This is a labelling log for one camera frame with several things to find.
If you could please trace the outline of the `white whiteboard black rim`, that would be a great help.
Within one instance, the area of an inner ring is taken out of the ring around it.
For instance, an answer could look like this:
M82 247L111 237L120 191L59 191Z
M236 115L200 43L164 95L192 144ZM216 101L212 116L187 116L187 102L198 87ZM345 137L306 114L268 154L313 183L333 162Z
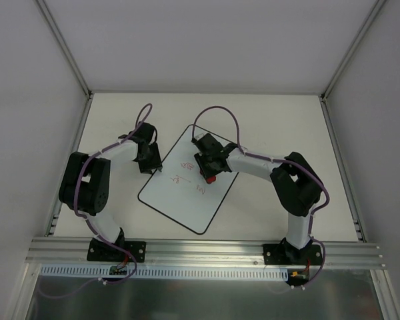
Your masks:
M138 200L197 235L209 228L236 180L224 173L208 184L200 174L188 125L138 194Z

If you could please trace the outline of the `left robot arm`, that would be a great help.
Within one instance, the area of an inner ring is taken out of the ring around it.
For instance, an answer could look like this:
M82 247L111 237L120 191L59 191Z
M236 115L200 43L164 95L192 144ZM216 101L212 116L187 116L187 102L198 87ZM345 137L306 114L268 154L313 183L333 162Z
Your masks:
M70 155L59 189L59 200L84 219L93 233L94 254L117 261L126 254L124 231L105 211L109 198L111 170L135 162L141 173L162 170L157 144L157 129L139 123L135 130L92 155L74 152Z

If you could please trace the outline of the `red whiteboard eraser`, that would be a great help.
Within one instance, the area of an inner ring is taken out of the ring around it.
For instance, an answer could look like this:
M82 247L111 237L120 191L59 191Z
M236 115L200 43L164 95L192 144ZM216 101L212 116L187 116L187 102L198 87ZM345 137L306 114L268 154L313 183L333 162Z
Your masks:
M216 176L212 176L212 177L206 178L206 183L207 184L212 184L215 181L216 181Z

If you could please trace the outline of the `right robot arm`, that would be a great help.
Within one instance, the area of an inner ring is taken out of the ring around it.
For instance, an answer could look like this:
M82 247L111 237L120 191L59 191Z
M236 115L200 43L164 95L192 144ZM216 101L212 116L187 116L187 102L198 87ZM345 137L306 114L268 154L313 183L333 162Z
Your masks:
M191 139L198 152L194 154L205 182L216 181L220 173L244 173L272 183L280 204L288 212L286 236L269 251L278 264L300 265L307 262L313 246L311 229L313 215L321 195L329 202L323 182L297 152L282 159L249 152L235 143L222 145L212 134L200 134Z

